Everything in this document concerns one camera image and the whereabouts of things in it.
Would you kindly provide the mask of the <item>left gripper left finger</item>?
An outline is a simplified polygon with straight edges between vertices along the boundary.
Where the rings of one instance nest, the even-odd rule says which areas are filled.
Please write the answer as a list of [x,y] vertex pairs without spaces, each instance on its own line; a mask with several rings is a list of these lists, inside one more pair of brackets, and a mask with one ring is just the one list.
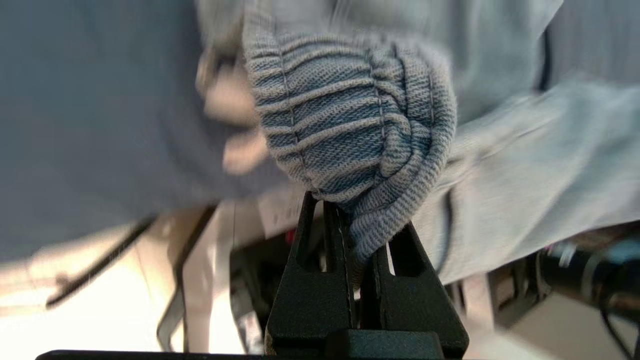
[[327,271],[307,266],[314,256],[310,241],[318,201],[306,193],[294,242],[265,329],[270,357],[323,357],[327,337],[354,328],[354,291],[343,212],[323,204]]

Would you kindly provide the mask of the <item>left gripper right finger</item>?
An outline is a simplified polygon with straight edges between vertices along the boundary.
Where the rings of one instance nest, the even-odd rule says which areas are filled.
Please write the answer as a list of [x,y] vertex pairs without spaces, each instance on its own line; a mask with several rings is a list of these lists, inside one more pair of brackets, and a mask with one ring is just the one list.
[[372,255],[360,292],[362,328],[434,333],[446,358],[466,353],[466,328],[411,223]]

